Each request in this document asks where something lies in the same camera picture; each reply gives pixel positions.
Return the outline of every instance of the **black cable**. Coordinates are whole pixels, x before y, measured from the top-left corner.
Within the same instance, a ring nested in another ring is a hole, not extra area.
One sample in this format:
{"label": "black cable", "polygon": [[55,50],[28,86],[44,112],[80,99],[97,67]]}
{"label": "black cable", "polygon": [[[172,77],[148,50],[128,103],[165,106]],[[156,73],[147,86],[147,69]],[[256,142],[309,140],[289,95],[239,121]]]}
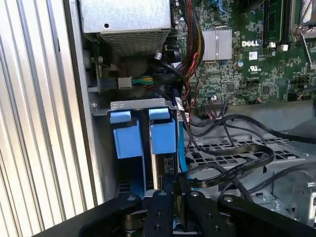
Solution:
{"label": "black cable", "polygon": [[232,140],[231,135],[229,134],[229,131],[228,131],[228,129],[227,129],[227,125],[226,125],[225,122],[223,123],[223,127],[224,127],[224,129],[225,129],[225,132],[226,132],[226,134],[227,134],[227,136],[228,136],[228,139],[229,139],[229,141],[230,141],[232,147],[234,147],[234,146],[235,146],[235,145],[234,145],[234,142],[233,142],[233,140]]}
{"label": "black cable", "polygon": [[211,186],[215,186],[219,183],[222,182],[226,182],[229,181],[233,178],[235,178],[236,176],[254,169],[254,168],[258,168],[264,165],[269,164],[270,162],[272,162],[275,158],[274,156],[274,152],[271,148],[269,147],[265,147],[262,145],[249,145],[249,146],[243,146],[243,147],[237,147],[234,149],[229,149],[229,150],[223,150],[223,151],[211,151],[211,150],[206,150],[202,147],[199,147],[191,133],[191,130],[189,128],[189,124],[186,120],[186,116],[184,111],[180,111],[185,129],[189,135],[189,138],[191,140],[191,142],[194,144],[194,146],[196,147],[197,150],[204,152],[206,154],[210,154],[213,156],[232,156],[232,155],[237,155],[237,154],[241,154],[241,153],[249,153],[249,152],[263,152],[266,153],[267,156],[264,158],[259,158],[257,160],[253,160],[244,164],[240,164],[235,166],[234,168],[226,171],[223,174],[220,174],[216,177],[210,178],[210,179],[206,179],[206,180],[198,180],[198,179],[194,179],[194,180],[189,180],[191,187],[194,188],[207,188],[207,187],[211,187]]}
{"label": "black cable", "polygon": [[[254,160],[253,158],[249,158],[249,157],[245,157],[245,159],[247,160],[247,161],[250,161],[250,160]],[[253,169],[253,170],[250,170],[250,171],[247,171],[247,172],[245,172],[244,174],[241,174],[240,176],[238,176],[238,177],[236,177],[237,178],[237,180],[241,180],[241,179],[243,179],[243,178],[245,178],[246,176],[248,176],[249,174],[251,174],[251,173],[253,173],[255,170]],[[227,183],[225,183],[224,184],[224,188],[222,189],[222,193],[221,193],[221,195],[224,195],[225,194],[225,192],[227,191],[227,189],[229,189],[231,186],[233,186],[234,184],[232,183],[232,182],[227,182]]]}
{"label": "black cable", "polygon": [[243,131],[246,131],[246,132],[250,132],[250,133],[256,135],[257,137],[259,137],[259,138],[262,140],[263,145],[265,145],[265,146],[267,145],[266,140],[264,139],[264,137],[261,136],[261,135],[260,135],[258,132],[256,132],[256,131],[253,131],[253,130],[248,129],[248,128],[245,128],[245,127],[233,126],[233,125],[230,125],[230,124],[226,124],[226,127],[233,128],[233,129],[239,129],[239,130],[243,130]]}
{"label": "black cable", "polygon": [[200,133],[200,134],[193,134],[195,137],[202,137],[210,133],[212,130],[214,130],[218,125],[229,121],[229,120],[235,120],[235,119],[242,119],[247,122],[250,122],[257,127],[261,128],[262,130],[266,131],[267,133],[272,134],[275,137],[283,138],[283,139],[288,139],[292,141],[297,141],[297,142],[303,142],[303,143],[308,143],[308,144],[316,144],[316,138],[310,138],[310,137],[301,137],[301,136],[296,136],[296,135],[289,135],[286,133],[281,133],[277,132],[269,127],[266,127],[264,124],[260,123],[259,121],[246,116],[246,115],[227,115],[221,119],[216,120],[206,131]]}
{"label": "black cable", "polygon": [[[186,84],[187,84],[186,76],[182,72],[177,70],[176,68],[172,67],[171,65],[167,64],[166,62],[163,62],[161,60],[157,60],[155,58],[148,59],[147,63],[149,65],[162,67],[162,68],[166,69],[167,71],[173,73],[175,76],[177,76],[181,80],[182,84],[186,88]],[[188,89],[188,101],[191,101],[191,88],[190,88],[190,86]]]}
{"label": "black cable", "polygon": [[[246,131],[246,132],[253,133],[253,134],[255,134],[257,137],[259,137],[259,138],[262,140],[262,142],[263,142],[263,144],[264,144],[265,146],[267,145],[266,140],[264,139],[264,137],[261,136],[261,135],[260,135],[258,132],[256,132],[256,131],[253,131],[253,130],[251,130],[251,129],[244,128],[244,127],[233,126],[233,125],[230,125],[230,124],[226,124],[226,126],[229,127],[229,128],[239,129],[239,130],[243,130],[243,131]],[[237,177],[237,179],[238,179],[238,180],[243,179],[243,178],[245,178],[246,176],[248,176],[249,174],[251,174],[253,171],[254,171],[254,170],[248,171],[248,172],[246,172],[246,173],[240,175],[239,177]],[[226,186],[223,188],[221,195],[223,195],[223,194],[225,193],[225,191],[226,191],[227,189],[229,189],[232,185],[233,185],[233,184],[232,184],[231,182],[228,182],[228,183],[226,184]]]}
{"label": "black cable", "polygon": [[[197,166],[197,167],[195,167],[193,169],[188,170],[187,175],[189,176],[189,175],[197,173],[197,172],[199,172],[201,170],[210,169],[210,168],[216,169],[221,174],[223,174],[223,173],[225,173],[227,171],[225,168],[223,168],[219,164],[209,163],[209,164],[199,165],[199,166]],[[243,197],[247,201],[253,202],[253,199],[252,199],[250,193],[248,192],[248,190],[245,188],[245,186],[237,178],[232,179],[232,183],[236,186],[236,188],[239,189],[240,193],[243,195]]]}
{"label": "black cable", "polygon": [[156,94],[161,95],[165,100],[172,101],[170,96],[166,92],[162,91],[161,89],[154,87],[151,90],[155,92]]}
{"label": "black cable", "polygon": [[255,193],[259,190],[262,190],[266,186],[272,184],[275,180],[285,176],[288,173],[291,173],[294,171],[299,171],[299,170],[311,170],[311,169],[316,169],[316,162],[308,162],[305,164],[298,164],[298,165],[289,167],[287,169],[284,169],[284,170],[278,172],[277,174],[275,174],[274,176],[270,177],[269,179],[263,181],[262,183],[256,185],[255,187],[250,189],[249,192],[252,194],[252,193]]}

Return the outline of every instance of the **power supply vent grille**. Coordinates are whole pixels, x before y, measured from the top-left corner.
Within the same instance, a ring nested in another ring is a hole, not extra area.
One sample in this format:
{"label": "power supply vent grille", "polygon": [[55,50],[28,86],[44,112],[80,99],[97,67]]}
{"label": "power supply vent grille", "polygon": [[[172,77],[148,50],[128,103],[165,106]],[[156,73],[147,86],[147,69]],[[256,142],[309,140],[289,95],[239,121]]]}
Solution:
{"label": "power supply vent grille", "polygon": [[167,31],[134,32],[100,34],[101,37],[113,45],[121,56],[155,54],[168,36]]}

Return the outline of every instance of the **white connector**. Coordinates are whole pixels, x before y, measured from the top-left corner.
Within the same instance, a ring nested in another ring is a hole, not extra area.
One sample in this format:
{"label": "white connector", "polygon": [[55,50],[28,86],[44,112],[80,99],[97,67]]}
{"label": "white connector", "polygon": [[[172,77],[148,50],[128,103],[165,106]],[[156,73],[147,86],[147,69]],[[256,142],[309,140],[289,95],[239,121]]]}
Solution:
{"label": "white connector", "polygon": [[132,88],[132,77],[118,78],[118,88],[119,89],[130,89],[130,88]]}

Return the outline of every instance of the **screw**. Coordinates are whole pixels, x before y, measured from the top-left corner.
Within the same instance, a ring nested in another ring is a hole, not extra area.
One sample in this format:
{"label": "screw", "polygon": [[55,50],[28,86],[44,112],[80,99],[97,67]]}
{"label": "screw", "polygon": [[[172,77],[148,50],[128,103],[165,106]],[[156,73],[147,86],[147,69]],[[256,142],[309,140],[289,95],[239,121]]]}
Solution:
{"label": "screw", "polygon": [[129,197],[127,198],[128,201],[134,201],[135,199],[136,199],[136,197],[134,197],[134,196],[129,196]]}
{"label": "screw", "polygon": [[192,192],[191,195],[194,196],[194,197],[197,197],[198,196],[198,192]]}
{"label": "screw", "polygon": [[159,195],[165,196],[165,195],[167,195],[167,193],[166,193],[165,191],[161,191],[161,192],[159,193]]}
{"label": "screw", "polygon": [[280,202],[278,200],[272,200],[272,205],[276,208],[276,210],[280,210]]}
{"label": "screw", "polygon": [[235,31],[235,36],[239,37],[240,36],[240,31]]}
{"label": "screw", "polygon": [[233,199],[231,197],[224,197],[224,200],[227,201],[227,202],[232,202]]}
{"label": "screw", "polygon": [[300,26],[300,27],[298,28],[298,30],[303,33],[303,32],[305,31],[305,27],[304,27],[304,26]]}
{"label": "screw", "polygon": [[100,64],[103,63],[103,57],[102,57],[102,56],[99,56],[99,57],[98,57],[98,62],[99,62]]}

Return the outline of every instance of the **blue plastic bracket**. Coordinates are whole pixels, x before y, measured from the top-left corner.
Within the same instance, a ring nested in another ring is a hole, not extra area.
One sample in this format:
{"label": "blue plastic bracket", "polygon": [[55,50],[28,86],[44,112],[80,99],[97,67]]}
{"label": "blue plastic bracket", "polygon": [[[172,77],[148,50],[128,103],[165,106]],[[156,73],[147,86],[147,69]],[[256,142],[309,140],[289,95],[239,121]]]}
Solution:
{"label": "blue plastic bracket", "polygon": [[[155,121],[170,119],[168,108],[150,109],[149,119]],[[173,118],[166,123],[152,123],[150,130],[154,154],[176,152],[176,125]]]}
{"label": "blue plastic bracket", "polygon": [[[132,116],[130,111],[111,112],[110,123],[113,125],[131,121]],[[119,159],[140,157],[143,155],[138,119],[136,119],[136,124],[126,124],[126,127],[114,128],[113,134]]]}

